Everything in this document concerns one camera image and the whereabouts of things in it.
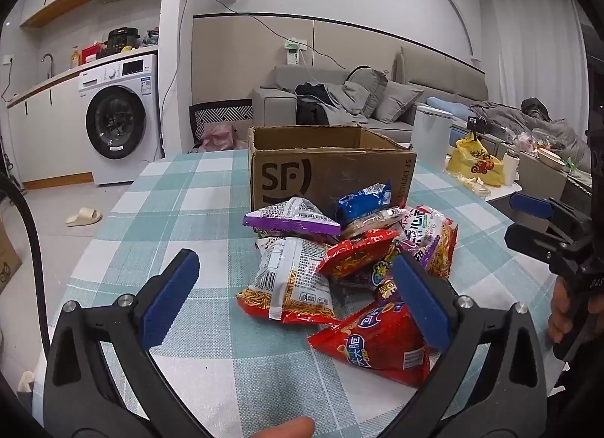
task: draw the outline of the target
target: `beige slipper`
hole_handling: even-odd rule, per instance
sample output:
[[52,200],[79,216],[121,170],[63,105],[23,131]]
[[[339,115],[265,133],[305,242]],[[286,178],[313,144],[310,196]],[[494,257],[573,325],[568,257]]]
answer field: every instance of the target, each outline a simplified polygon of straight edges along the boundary
[[81,208],[77,215],[70,216],[65,223],[68,227],[80,227],[82,225],[92,225],[97,223],[103,215],[92,208]]

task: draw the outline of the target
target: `white bowl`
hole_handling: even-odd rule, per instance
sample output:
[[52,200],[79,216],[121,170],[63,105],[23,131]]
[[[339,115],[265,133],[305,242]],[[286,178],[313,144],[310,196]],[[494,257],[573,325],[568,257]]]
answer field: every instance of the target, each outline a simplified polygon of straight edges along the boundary
[[566,164],[560,159],[560,156],[550,152],[546,149],[537,149],[537,155],[539,160],[546,166],[551,167],[557,171],[561,171],[566,167]]

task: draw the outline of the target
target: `kitchen cabinet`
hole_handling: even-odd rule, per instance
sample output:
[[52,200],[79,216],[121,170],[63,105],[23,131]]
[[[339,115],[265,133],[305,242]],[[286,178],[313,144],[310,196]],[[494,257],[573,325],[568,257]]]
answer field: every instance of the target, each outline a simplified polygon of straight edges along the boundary
[[39,92],[8,110],[21,181],[90,172],[86,109],[78,79]]

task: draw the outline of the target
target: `checkered tablecloth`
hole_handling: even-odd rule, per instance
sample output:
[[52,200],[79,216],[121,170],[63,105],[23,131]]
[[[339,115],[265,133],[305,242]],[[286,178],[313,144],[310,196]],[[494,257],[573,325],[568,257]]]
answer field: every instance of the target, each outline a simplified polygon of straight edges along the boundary
[[[446,174],[418,164],[410,205],[425,204],[459,225],[451,283],[485,307],[528,304],[540,341],[555,277],[542,263],[505,247],[510,221]],[[182,248],[197,252],[199,280],[151,354],[171,386],[216,437],[247,437],[295,416],[316,422],[316,436],[375,436],[413,389],[334,361],[312,350],[316,326],[292,326],[243,313],[235,295],[257,272],[256,236],[242,226],[250,210],[247,151],[180,155],[149,164],[106,215],[68,283],[61,305],[111,304],[137,293]],[[52,320],[55,324],[58,311]],[[125,403],[142,413],[116,354],[105,345]],[[449,412],[464,406],[486,349],[480,347]],[[41,419],[43,361],[36,375]]]

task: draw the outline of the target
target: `gray pillow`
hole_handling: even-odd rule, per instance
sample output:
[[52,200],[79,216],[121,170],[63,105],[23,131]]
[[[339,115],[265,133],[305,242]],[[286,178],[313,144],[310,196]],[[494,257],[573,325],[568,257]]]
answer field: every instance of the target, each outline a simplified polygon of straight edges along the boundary
[[365,118],[370,117],[384,96],[388,79],[386,72],[374,68],[357,68],[349,75],[348,81],[360,84],[369,91],[369,99],[361,111]]
[[389,81],[384,98],[378,104],[373,118],[383,123],[394,123],[422,95],[422,89]]

